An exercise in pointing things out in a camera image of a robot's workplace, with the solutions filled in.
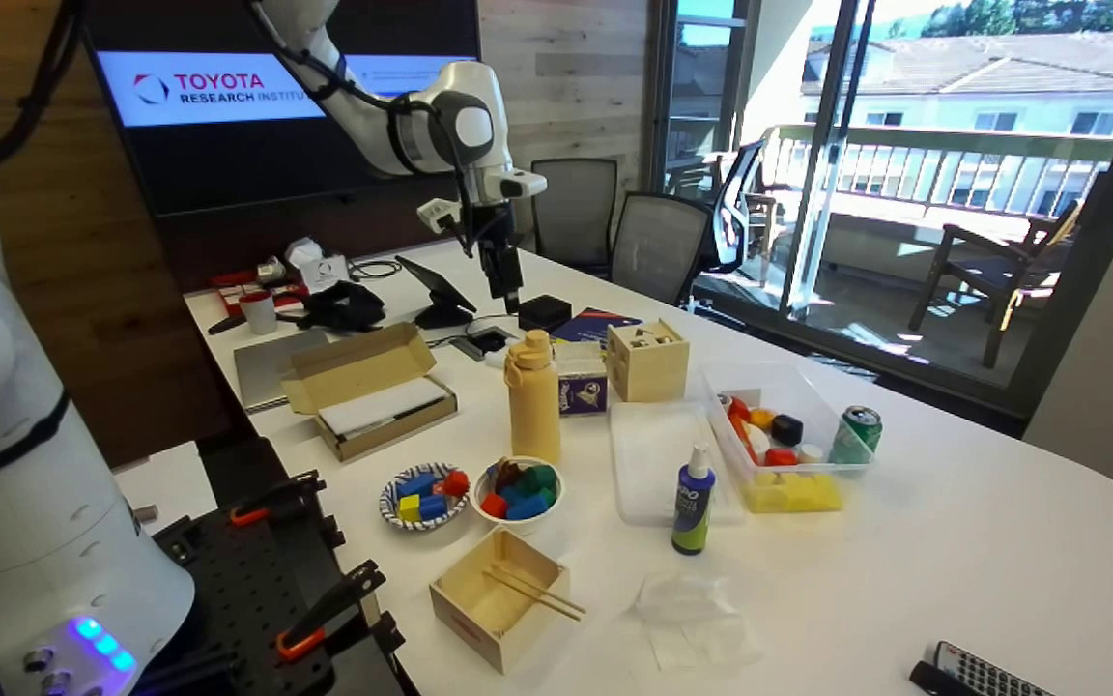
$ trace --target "yellow bottle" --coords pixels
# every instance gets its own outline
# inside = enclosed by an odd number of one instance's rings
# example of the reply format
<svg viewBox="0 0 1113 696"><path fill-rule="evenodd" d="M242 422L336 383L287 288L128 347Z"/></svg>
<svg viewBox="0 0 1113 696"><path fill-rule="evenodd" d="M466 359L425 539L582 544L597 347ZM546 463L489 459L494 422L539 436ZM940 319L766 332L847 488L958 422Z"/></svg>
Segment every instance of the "yellow bottle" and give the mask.
<svg viewBox="0 0 1113 696"><path fill-rule="evenodd" d="M560 459L560 401L549 332L524 332L504 351L508 453Z"/></svg>

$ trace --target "small box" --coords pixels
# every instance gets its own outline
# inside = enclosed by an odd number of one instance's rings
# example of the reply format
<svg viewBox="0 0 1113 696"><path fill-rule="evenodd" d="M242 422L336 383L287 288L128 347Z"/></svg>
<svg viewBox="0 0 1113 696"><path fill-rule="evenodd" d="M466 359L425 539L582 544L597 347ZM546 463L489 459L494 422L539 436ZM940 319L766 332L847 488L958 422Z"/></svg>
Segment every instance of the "small box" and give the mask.
<svg viewBox="0 0 1113 696"><path fill-rule="evenodd" d="M607 410L607 366L604 347L589 341L557 341L557 397L560 413L604 413Z"/></svg>
<svg viewBox="0 0 1113 696"><path fill-rule="evenodd" d="M686 341L663 325L607 330L604 363L624 401L663 401L682 396Z"/></svg>
<svg viewBox="0 0 1113 696"><path fill-rule="evenodd" d="M293 355L287 397L314 413L338 459L351 459L457 413L457 396L427 377L432 363L413 325L355 332Z"/></svg>
<svg viewBox="0 0 1113 696"><path fill-rule="evenodd" d="M528 583L565 596L569 570L524 544L508 530L485 535L466 556L427 583L432 610L452 626L484 660L508 673L524 651L539 644L551 624L565 624L524 592L489 580L489 570L504 566Z"/></svg>

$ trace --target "chopsticks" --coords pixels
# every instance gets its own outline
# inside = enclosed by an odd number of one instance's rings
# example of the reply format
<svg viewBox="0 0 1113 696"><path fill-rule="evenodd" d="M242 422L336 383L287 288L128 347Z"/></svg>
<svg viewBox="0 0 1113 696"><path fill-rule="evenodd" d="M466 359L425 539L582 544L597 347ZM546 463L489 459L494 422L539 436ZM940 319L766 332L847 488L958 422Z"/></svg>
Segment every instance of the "chopsticks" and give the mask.
<svg viewBox="0 0 1113 696"><path fill-rule="evenodd" d="M515 588L519 596L524 596L524 598L531 598L531 604L546 604L549 610L557 610L557 614L565 614L565 619L570 619L570 624L580 624L580 619L588 614L574 598L565 598L565 596L539 588L538 580L528 580L528 578L519 574L519 570L485 566L484 578Z"/></svg>

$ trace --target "remote control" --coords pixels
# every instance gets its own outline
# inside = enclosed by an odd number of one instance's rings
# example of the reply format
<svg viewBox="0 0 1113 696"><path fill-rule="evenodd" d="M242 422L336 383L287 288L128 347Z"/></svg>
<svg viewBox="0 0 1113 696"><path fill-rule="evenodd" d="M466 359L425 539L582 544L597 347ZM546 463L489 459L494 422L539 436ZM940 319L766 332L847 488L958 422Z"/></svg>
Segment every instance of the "remote control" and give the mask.
<svg viewBox="0 0 1113 696"><path fill-rule="evenodd" d="M917 671L913 686L927 687L930 696L1049 696L1017 673L987 667L986 658L940 644Z"/></svg>

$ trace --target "laptop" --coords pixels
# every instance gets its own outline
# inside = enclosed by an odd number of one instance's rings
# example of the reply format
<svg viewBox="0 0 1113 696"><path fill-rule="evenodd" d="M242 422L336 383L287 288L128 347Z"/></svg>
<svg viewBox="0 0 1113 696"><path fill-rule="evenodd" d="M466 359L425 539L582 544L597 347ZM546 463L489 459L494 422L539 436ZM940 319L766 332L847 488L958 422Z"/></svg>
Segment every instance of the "laptop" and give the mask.
<svg viewBox="0 0 1113 696"><path fill-rule="evenodd" d="M239 401L247 413L287 401L291 355L324 347L319 330L305 330L270 345L234 347Z"/></svg>

